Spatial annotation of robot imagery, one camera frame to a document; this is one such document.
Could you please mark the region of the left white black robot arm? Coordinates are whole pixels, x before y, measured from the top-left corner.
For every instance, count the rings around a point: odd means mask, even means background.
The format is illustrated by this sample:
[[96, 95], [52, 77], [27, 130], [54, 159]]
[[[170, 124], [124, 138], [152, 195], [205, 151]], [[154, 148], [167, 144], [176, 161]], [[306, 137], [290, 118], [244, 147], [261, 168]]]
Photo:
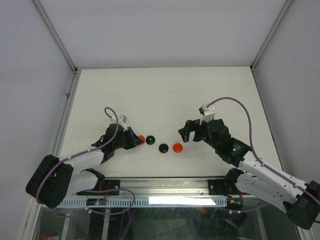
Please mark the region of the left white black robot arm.
[[25, 191], [50, 209], [56, 208], [70, 195], [85, 191], [100, 194], [105, 188], [105, 176], [95, 167], [106, 163], [117, 150], [130, 150], [143, 143], [131, 127], [112, 123], [105, 134], [83, 153], [64, 159], [46, 155], [28, 181]]

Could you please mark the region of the black earbud charging case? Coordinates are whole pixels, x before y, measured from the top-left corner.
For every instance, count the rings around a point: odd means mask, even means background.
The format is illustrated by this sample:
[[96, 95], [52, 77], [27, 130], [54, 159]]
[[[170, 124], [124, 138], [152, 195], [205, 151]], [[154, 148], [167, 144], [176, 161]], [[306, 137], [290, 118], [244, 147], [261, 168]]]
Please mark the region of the black earbud charging case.
[[159, 145], [158, 150], [161, 153], [167, 153], [169, 151], [169, 146], [166, 143], [162, 143]]

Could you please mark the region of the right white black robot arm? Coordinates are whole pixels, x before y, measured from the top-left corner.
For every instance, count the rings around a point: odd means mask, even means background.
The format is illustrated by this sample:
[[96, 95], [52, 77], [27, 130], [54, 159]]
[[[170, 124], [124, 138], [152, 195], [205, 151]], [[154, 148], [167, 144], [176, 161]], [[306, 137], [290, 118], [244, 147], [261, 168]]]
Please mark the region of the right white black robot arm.
[[280, 209], [302, 229], [310, 230], [316, 222], [320, 213], [319, 183], [306, 183], [262, 161], [250, 146], [230, 135], [223, 120], [187, 120], [178, 133], [185, 143], [194, 133], [194, 142], [205, 142], [225, 163], [233, 165], [224, 177], [226, 192], [258, 197]]

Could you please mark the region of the red charging case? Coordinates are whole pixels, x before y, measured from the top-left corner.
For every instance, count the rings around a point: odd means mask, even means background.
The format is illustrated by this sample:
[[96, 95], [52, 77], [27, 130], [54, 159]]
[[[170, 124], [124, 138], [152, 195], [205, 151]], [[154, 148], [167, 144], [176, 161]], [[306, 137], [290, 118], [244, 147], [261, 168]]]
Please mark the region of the red charging case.
[[142, 140], [143, 143], [146, 142], [145, 137], [143, 135], [139, 135], [138, 137]]
[[175, 143], [172, 149], [175, 153], [181, 153], [183, 151], [183, 145], [181, 143]]

